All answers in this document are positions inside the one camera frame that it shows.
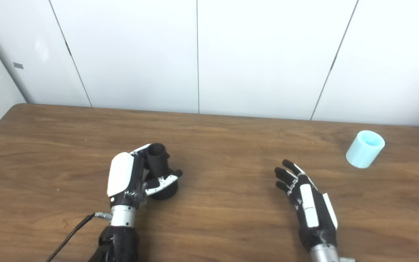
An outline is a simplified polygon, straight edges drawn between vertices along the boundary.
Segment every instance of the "small gray label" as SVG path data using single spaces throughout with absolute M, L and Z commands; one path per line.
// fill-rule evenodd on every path
M 13 64 L 14 64 L 14 67 L 16 67 L 16 68 L 24 69 L 23 64 L 19 64 L 19 63 L 13 63 Z

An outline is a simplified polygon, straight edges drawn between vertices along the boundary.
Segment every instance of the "silver cylinder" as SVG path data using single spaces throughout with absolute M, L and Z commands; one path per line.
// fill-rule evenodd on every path
M 110 225 L 114 227 L 133 227 L 135 211 L 136 209 L 130 206 L 113 206 L 111 208 L 113 218 L 111 219 Z
M 313 262 L 339 262 L 339 254 L 336 247 L 331 244 L 319 244 L 310 249 L 311 261 Z

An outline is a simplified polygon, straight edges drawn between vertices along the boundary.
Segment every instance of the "black plastic part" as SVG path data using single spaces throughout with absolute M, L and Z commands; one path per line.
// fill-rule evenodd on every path
M 131 227 L 107 226 L 88 262 L 137 262 L 140 238 Z
M 150 172 L 145 177 L 145 181 L 149 181 L 158 177 L 167 177 L 173 173 L 173 170 L 168 165 L 169 154 L 166 152 L 166 147 L 160 143 L 153 143 L 147 148 L 147 163 Z M 173 182 L 160 192 L 150 195 L 149 197 L 155 200 L 165 200 L 174 196 L 179 186 Z

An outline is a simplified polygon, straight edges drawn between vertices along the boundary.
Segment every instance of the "cable connector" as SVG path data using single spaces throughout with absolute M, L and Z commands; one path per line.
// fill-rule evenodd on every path
M 95 213 L 95 217 L 96 218 L 100 218 L 100 219 L 111 221 L 111 219 L 113 219 L 113 214 L 103 213 L 103 212 L 96 212 Z

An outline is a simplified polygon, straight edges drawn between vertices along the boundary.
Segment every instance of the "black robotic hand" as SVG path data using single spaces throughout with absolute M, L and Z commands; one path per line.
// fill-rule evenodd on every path
M 284 160 L 286 169 L 276 167 L 276 186 L 286 192 L 296 209 L 300 228 L 298 235 L 313 262 L 354 262 L 339 258 L 336 247 L 337 219 L 331 201 L 321 194 L 307 174 L 296 164 Z

